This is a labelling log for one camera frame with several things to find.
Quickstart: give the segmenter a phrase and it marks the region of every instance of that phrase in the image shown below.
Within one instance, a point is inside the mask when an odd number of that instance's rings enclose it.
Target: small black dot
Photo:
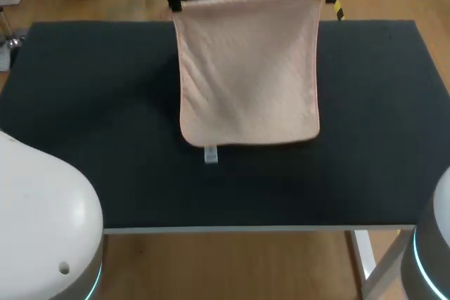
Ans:
[[[63,274],[63,275],[69,274],[69,271],[70,271],[69,264],[66,263],[65,261],[63,261],[62,263],[60,263],[60,264],[59,264],[59,271],[60,271],[60,273]]]

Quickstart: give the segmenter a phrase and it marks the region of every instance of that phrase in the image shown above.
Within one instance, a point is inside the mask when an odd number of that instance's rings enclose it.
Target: black mat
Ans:
[[[179,130],[171,24],[38,24],[0,127],[84,173],[106,228],[415,223],[450,166],[450,99],[416,26],[322,22],[317,68],[318,138],[205,165]]]

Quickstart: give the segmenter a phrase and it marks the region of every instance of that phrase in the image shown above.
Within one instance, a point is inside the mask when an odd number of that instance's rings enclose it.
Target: white metal leg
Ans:
[[[356,259],[360,261],[358,267],[362,281],[363,300],[378,300],[395,278],[399,277],[401,258],[411,235],[412,230],[401,231],[380,263],[375,266],[367,231],[354,231],[352,233]]]
[[[350,231],[354,248],[356,263],[358,264],[359,277],[364,283],[376,267],[373,256],[371,239],[367,230]]]

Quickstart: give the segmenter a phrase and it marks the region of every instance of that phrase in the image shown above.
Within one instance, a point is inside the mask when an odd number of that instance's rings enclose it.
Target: wooden floor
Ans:
[[[348,20],[415,20],[450,89],[450,0],[341,2]],[[165,0],[23,0],[6,9],[15,28],[35,21],[164,20],[166,14]],[[335,19],[327,6],[322,20]],[[0,90],[6,78],[0,74]],[[377,259],[395,235],[371,233]],[[104,267],[107,300],[359,299],[352,256],[339,232],[114,236]],[[397,284],[385,300],[398,299]]]

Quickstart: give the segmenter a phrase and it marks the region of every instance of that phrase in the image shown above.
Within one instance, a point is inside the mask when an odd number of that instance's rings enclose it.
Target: towel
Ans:
[[[323,0],[196,0],[174,13],[180,127],[192,145],[262,145],[319,133]]]

